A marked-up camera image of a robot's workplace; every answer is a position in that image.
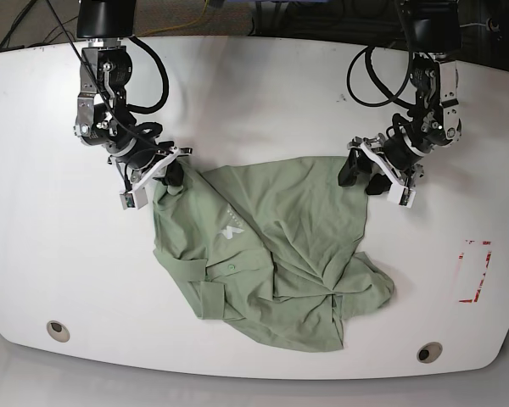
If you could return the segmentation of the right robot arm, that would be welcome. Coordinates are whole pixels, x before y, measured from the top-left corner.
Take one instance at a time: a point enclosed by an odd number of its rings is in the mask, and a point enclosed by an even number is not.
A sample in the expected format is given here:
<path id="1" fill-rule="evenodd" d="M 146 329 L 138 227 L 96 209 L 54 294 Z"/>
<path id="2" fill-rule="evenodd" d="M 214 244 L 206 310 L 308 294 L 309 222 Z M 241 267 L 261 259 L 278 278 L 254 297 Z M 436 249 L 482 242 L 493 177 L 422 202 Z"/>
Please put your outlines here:
<path id="1" fill-rule="evenodd" d="M 174 153 L 174 142 L 159 140 L 157 122 L 137 122 L 137 115 L 161 110 L 169 97 L 169 77 L 160 56 L 133 34 L 133 1 L 82 1 L 76 34 L 89 42 L 79 55 L 80 92 L 75 134 L 87 146 L 101 146 L 117 167 L 127 190 Z M 162 83 L 159 100 L 139 106 L 126 100 L 133 62 L 122 44 L 129 39 L 156 64 Z"/>

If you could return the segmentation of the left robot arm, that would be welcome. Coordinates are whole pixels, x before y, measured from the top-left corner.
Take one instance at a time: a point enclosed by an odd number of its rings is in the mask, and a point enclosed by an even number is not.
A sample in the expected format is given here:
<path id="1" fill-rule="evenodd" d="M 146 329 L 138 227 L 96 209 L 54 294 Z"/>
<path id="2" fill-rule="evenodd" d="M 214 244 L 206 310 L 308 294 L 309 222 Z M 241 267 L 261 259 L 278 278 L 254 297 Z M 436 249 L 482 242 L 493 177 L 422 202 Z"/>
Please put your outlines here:
<path id="1" fill-rule="evenodd" d="M 362 177 L 369 196 L 388 194 L 400 205 L 411 204 L 421 160 L 435 148 L 446 148 L 461 137 L 457 62 L 461 27 L 456 1 L 397 1 L 394 4 L 407 46 L 403 83 L 391 92 L 379 79 L 373 46 L 358 53 L 373 85 L 384 95 L 381 108 L 396 104 L 406 114 L 394 114 L 389 128 L 376 137 L 356 137 L 338 173 L 341 187 L 352 187 Z"/>

